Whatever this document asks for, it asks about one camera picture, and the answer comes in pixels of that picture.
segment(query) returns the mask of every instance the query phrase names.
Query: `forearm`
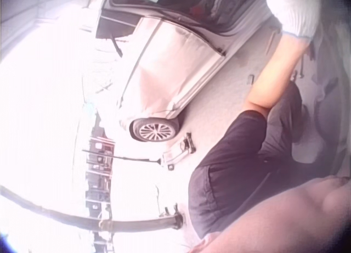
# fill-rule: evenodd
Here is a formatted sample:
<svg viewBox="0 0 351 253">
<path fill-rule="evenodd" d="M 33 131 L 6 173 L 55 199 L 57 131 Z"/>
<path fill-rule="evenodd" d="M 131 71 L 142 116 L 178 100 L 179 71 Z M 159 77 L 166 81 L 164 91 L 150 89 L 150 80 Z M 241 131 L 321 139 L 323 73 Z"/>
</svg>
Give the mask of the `forearm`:
<svg viewBox="0 0 351 253">
<path fill-rule="evenodd" d="M 283 35 L 278 47 L 249 92 L 245 105 L 271 109 L 283 95 L 293 69 L 309 42 Z"/>
</svg>

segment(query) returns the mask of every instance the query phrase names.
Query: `garage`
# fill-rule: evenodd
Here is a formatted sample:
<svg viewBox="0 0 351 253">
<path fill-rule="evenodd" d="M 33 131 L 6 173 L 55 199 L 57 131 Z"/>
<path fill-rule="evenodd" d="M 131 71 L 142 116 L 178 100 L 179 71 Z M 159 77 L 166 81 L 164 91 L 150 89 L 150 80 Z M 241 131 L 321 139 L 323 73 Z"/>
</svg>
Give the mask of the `garage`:
<svg viewBox="0 0 351 253">
<path fill-rule="evenodd" d="M 308 113 L 291 155 L 306 165 L 322 157 L 330 174 L 349 177 L 342 4 L 323 3 L 313 47 L 289 76 Z M 203 238 L 189 211 L 192 174 L 241 114 L 283 35 L 266 0 L 1 7 L 2 238 L 15 252 L 189 252 Z M 72 221 L 63 224 L 64 214 Z M 89 230 L 75 216 L 115 228 Z"/>
</svg>

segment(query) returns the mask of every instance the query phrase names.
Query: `glove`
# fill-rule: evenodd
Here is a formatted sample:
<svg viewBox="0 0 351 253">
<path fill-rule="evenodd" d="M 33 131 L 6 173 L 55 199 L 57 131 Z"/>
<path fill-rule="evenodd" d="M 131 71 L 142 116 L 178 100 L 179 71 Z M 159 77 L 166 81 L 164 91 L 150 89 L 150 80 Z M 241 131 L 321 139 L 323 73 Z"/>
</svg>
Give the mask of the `glove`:
<svg viewBox="0 0 351 253">
<path fill-rule="evenodd" d="M 321 13 L 321 0 L 267 0 L 284 33 L 312 40 Z"/>
</svg>

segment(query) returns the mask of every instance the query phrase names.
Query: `person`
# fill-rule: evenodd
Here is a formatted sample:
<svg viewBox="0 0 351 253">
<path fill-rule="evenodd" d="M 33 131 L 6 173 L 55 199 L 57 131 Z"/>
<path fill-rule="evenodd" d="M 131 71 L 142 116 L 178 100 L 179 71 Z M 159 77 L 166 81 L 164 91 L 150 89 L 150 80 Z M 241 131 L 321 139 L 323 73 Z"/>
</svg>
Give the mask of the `person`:
<svg viewBox="0 0 351 253">
<path fill-rule="evenodd" d="M 350 194 L 349 178 L 311 180 L 262 201 L 190 253 L 350 252 Z"/>
<path fill-rule="evenodd" d="M 276 51 L 242 112 L 190 178 L 189 214 L 203 244 L 261 201 L 330 174 L 323 156 L 309 165 L 292 157 L 307 115 L 290 78 L 319 26 L 321 0 L 267 0 L 267 5 L 282 25 Z"/>
</svg>

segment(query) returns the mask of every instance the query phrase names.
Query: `leg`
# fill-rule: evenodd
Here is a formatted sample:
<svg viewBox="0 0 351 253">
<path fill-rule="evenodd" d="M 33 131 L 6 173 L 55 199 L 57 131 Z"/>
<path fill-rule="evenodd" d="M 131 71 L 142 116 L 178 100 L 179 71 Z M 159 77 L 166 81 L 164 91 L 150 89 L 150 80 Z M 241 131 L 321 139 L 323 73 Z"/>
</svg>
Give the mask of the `leg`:
<svg viewBox="0 0 351 253">
<path fill-rule="evenodd" d="M 289 86 L 268 116 L 267 135 L 259 155 L 264 158 L 291 158 L 293 134 L 301 130 L 302 99 L 295 83 Z"/>
</svg>

